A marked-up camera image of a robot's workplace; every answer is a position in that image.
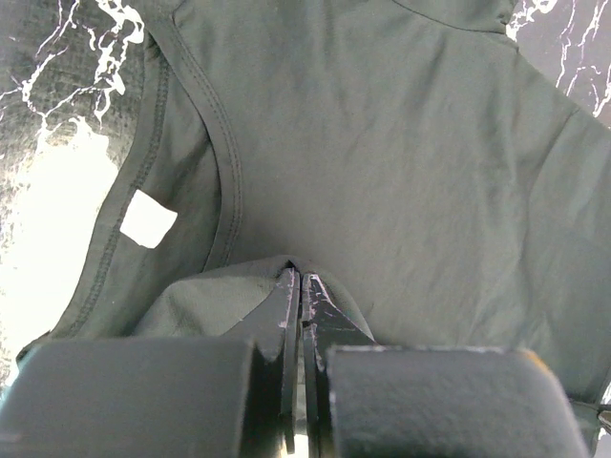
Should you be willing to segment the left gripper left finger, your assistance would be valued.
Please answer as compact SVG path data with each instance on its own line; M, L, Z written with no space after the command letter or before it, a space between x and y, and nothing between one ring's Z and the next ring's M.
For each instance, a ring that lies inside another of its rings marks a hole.
M33 349L1 405L5 457L280 457L295 449L301 279L219 337Z

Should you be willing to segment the black t shirt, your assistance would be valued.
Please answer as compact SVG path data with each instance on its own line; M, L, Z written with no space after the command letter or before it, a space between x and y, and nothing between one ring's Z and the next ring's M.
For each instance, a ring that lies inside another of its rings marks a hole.
M610 132L510 1L138 1L145 85L55 339L202 330L187 279L291 259L383 344L610 380Z

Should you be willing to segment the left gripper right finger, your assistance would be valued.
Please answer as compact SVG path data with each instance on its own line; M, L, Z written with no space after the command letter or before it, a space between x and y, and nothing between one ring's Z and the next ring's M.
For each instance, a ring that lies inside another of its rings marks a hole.
M585 457L552 371L533 352L377 344L302 283L313 457Z

